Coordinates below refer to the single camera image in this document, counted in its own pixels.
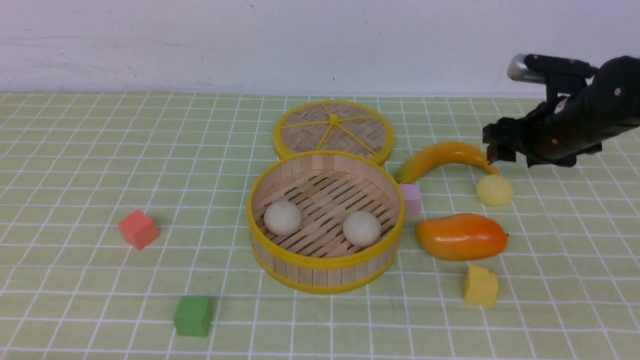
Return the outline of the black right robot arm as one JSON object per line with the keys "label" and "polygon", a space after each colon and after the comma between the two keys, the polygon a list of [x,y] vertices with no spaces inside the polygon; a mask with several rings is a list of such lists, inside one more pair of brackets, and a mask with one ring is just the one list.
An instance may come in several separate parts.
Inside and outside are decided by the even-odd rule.
{"label": "black right robot arm", "polygon": [[517,54],[507,76],[516,82],[542,84],[546,99],[521,118],[502,117],[482,128],[491,162],[528,167],[573,167],[580,155],[602,151],[607,139],[640,123],[640,61],[622,55],[600,67],[578,59]]}

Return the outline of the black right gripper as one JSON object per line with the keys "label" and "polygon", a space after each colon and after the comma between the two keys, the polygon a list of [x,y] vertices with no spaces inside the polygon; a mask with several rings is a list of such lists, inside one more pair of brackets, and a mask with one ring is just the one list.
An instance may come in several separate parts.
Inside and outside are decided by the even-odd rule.
{"label": "black right gripper", "polygon": [[581,100],[544,101],[521,118],[501,117],[482,128],[487,159],[526,166],[574,167],[578,157],[602,150],[603,117]]}

